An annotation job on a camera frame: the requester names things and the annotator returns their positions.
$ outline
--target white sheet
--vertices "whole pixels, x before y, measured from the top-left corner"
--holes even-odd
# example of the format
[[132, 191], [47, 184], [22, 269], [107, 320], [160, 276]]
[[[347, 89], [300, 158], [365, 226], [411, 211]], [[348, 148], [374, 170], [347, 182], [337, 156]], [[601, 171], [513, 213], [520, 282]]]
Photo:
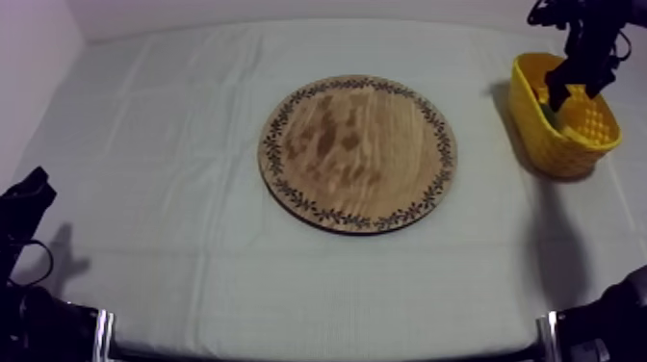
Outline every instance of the white sheet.
[[[645, 263], [609, 157], [588, 179], [551, 187], [512, 151], [493, 94], [505, 102], [514, 56], [556, 45], [386, 20], [228, 25], [93, 45], [15, 178], [36, 165], [51, 174], [59, 196], [38, 237], [70, 241], [55, 272], [62, 297], [116, 312], [122, 343], [288, 360], [522, 348], [548, 308], [592, 300]], [[402, 231], [314, 229], [281, 209], [259, 176], [257, 142], [273, 107], [339, 74], [403, 82], [453, 128], [452, 190]], [[36, 259], [27, 252], [17, 273]]]

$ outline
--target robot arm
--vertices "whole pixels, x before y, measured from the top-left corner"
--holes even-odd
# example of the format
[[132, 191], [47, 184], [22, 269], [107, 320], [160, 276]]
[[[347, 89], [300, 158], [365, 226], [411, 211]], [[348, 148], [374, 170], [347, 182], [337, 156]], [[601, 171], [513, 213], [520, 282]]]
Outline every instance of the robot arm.
[[[647, 27], [647, 0], [537, 0], [528, 23], [569, 28], [567, 58], [545, 79], [550, 106], [557, 112], [570, 96], [566, 85], [583, 84], [592, 98], [615, 81], [613, 70], [631, 55], [622, 28], [628, 23]], [[618, 35], [629, 45], [623, 56], [616, 53]]]

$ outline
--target decorative leaf border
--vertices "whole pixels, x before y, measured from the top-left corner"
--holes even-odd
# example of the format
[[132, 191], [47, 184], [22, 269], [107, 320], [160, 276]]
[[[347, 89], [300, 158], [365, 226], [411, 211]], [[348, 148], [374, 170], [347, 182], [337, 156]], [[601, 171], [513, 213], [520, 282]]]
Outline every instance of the decorative leaf border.
[[[436, 148], [440, 154], [441, 170], [438, 172], [431, 185], [423, 193], [418, 202], [411, 202], [406, 209], [398, 209], [386, 217], [378, 217], [374, 220], [360, 215], [345, 214], [340, 210], [324, 209], [317, 206], [317, 201], [304, 197], [303, 192], [290, 186], [287, 180], [281, 178], [283, 174], [283, 163], [281, 162], [282, 149], [278, 141], [283, 135], [283, 128], [290, 120], [290, 114], [295, 106], [304, 99], [310, 99], [318, 93], [328, 90], [362, 89], [373, 88], [376, 91], [386, 91], [389, 94], [397, 94], [404, 98], [413, 99], [418, 109], [422, 112], [425, 121], [434, 127], [434, 136], [438, 139]], [[431, 212], [437, 205], [437, 197], [442, 195], [445, 183], [451, 181], [454, 166], [452, 150], [452, 137], [447, 132], [446, 122], [438, 116], [428, 100], [417, 95], [417, 93], [403, 85], [386, 79], [372, 77], [358, 77], [346, 80], [332, 78], [314, 83], [295, 91], [284, 101], [277, 115], [270, 123], [267, 136], [262, 141], [263, 152], [268, 158], [269, 168], [274, 181], [272, 186], [275, 190], [287, 197], [292, 204], [291, 209], [296, 212], [310, 213], [313, 219], [322, 221], [333, 221], [339, 225], [352, 225], [357, 231], [367, 230], [372, 227], [377, 231], [386, 231], [393, 228], [403, 227], [424, 215]]]

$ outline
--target wooden tray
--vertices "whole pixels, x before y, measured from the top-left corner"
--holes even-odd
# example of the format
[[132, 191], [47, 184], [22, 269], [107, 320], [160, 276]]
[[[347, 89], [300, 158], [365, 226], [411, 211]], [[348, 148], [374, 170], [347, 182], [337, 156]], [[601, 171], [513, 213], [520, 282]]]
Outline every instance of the wooden tray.
[[420, 94], [383, 78], [322, 79], [290, 94], [258, 146], [270, 192], [323, 229], [373, 234], [428, 214], [448, 191], [456, 145]]

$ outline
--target round wooden board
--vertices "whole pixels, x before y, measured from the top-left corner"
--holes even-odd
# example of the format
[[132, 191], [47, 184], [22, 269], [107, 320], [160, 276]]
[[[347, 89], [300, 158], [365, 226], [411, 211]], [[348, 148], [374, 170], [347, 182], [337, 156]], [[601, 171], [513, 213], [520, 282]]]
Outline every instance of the round wooden board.
[[373, 234], [405, 227], [448, 191], [456, 145], [420, 94], [374, 76], [342, 76], [290, 94], [258, 146], [270, 192], [323, 229]]

